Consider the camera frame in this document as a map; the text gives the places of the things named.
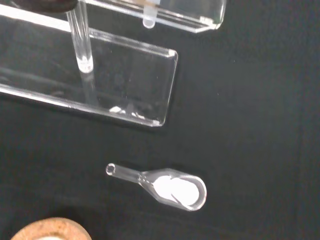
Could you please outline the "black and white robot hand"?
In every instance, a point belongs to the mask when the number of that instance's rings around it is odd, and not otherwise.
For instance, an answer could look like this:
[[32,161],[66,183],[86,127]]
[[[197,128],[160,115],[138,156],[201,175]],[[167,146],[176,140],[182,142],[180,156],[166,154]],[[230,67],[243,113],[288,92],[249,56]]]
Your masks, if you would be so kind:
[[11,0],[16,7],[35,13],[65,13],[73,10],[78,0]]

